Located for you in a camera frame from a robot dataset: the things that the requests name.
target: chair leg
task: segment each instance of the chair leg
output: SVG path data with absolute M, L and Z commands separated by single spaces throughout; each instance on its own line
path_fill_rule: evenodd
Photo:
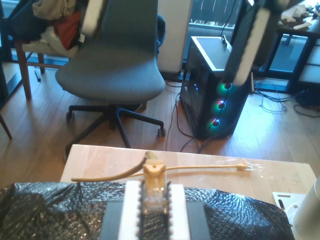
M 40 64 L 45 64 L 45 55 L 43 53 L 38 53 L 38 61 Z M 40 67 L 41 74 L 46 72 L 46 68 L 44 66 Z
M 142 109 L 142 110 L 146 110 L 146 109 L 147 109 L 147 102 L 143 102 L 143 103 L 142 103 L 141 109 Z
M 145 116 L 145 115 L 133 112 L 133 111 L 129 111 L 129 110 L 126 110 L 123 108 L 118 109 L 117 115 L 119 117 L 127 117 L 127 118 L 131 118 L 131 119 L 137 119 L 137 120 L 140 120 L 140 121 L 143 121 L 146 123 L 158 125 L 158 126 L 160 126 L 160 128 L 162 130 L 164 129 L 164 122 L 163 121 L 160 121 L 160 120 L 157 120 L 157 119 L 154 119 L 154 118 L 151 118 L 151 117 L 148 117 L 148 116 Z
M 72 113 L 73 111 L 106 113 L 109 110 L 110 110 L 110 107 L 108 105 L 107 106 L 90 106 L 90 105 L 69 106 L 69 113 Z
M 30 100 L 32 98 L 32 94 L 31 94 L 26 54 L 23 51 L 22 44 L 20 42 L 15 42 L 14 44 L 15 44 L 16 55 L 18 57 L 18 63 L 19 63 L 20 72 L 22 76 L 22 84 L 24 88 L 25 97 L 27 100 Z
M 3 117 L 1 116 L 1 114 L 0 114 L 0 122 L 1 122 L 2 127 L 5 130 L 6 134 L 8 135 L 9 139 L 12 139 L 12 136 L 10 134 L 8 127 L 7 127 L 7 124 L 6 124 L 5 120 L 3 119 Z
M 130 146 L 130 143 L 129 143 L 129 140 L 128 140 L 128 136 L 124 130 L 124 126 L 122 125 L 121 123 L 121 120 L 120 120 L 120 117 L 118 115 L 118 113 L 116 114 L 116 119 L 113 120 L 115 123 L 116 123 L 116 126 L 118 127 L 118 130 L 119 130 L 119 133 L 122 137 L 122 140 L 124 142 L 124 145 L 127 149 L 130 149 L 131 146 Z
M 65 147 L 65 155 L 64 155 L 64 162 L 67 162 L 68 155 L 70 153 L 71 147 L 73 144 L 80 142 L 89 133 L 93 132 L 100 124 L 107 120 L 105 115 L 100 116 L 97 120 L 95 120 L 90 126 L 88 126 L 83 132 L 81 132 L 78 136 L 76 136 L 68 145 Z

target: balcony railing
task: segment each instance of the balcony railing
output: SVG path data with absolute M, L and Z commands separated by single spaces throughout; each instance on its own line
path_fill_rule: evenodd
M 190 23 L 223 26 L 230 13 L 228 26 L 236 24 L 242 0 L 193 0 Z

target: plastic wrap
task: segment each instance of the plastic wrap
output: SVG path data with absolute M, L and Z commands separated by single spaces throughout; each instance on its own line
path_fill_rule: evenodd
M 108 201 L 123 199 L 124 183 L 15 183 L 0 191 L 0 239 L 95 240 Z M 277 206 L 214 189 L 186 188 L 202 201 L 211 239 L 293 240 Z M 144 239 L 164 240 L 163 217 L 149 215 Z

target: beige cable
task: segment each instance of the beige cable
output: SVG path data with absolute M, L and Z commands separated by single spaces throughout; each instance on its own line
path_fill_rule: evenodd
M 152 151 L 147 151 L 144 154 L 142 161 L 137 166 L 134 166 L 133 168 L 121 174 L 114 175 L 114 176 L 107 176 L 107 177 L 99 177 L 99 178 L 71 178 L 71 181 L 73 182 L 107 182 L 107 181 L 114 181 L 118 179 L 124 179 L 131 176 L 132 174 L 135 174 L 136 172 L 139 172 L 143 168 L 143 165 L 148 159 L 158 159 L 158 158 Z
M 121 173 L 119 175 L 109 176 L 109 177 L 100 177 L 100 178 L 72 178 L 71 181 L 73 181 L 73 182 L 106 182 L 106 181 L 114 181 L 114 180 L 119 180 L 119 179 L 124 179 L 124 178 L 133 178 L 133 177 L 142 176 L 144 174 L 143 172 L 139 172 L 139 173 L 136 173 L 136 172 L 138 172 L 142 169 L 142 166 L 146 162 L 147 159 L 150 159 L 147 156 L 147 153 L 154 154 L 152 152 L 146 152 L 145 157 L 139 163 L 139 165 L 137 165 L 136 167 L 133 167 L 130 170 L 128 170 L 124 173 Z M 237 165 L 171 166 L 171 167 L 167 167 L 165 170 L 166 171 L 178 170 L 178 169 L 237 169 L 237 170 L 246 170 L 247 168 L 249 168 L 249 166 L 246 163 L 242 162 Z
M 205 165 L 205 166 L 170 166 L 167 167 L 165 170 L 177 170 L 177 169 L 237 169 L 237 170 L 246 170 L 248 168 L 248 165 L 244 162 L 237 164 L 237 165 Z M 133 178 L 142 176 L 143 172 L 138 172 L 135 174 L 132 174 L 130 176 L 127 176 L 127 178 Z

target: white wall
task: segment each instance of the white wall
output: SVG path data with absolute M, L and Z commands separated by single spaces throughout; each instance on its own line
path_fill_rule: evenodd
M 165 39 L 159 48 L 160 71 L 181 71 L 193 0 L 158 0 L 158 14 L 165 21 Z

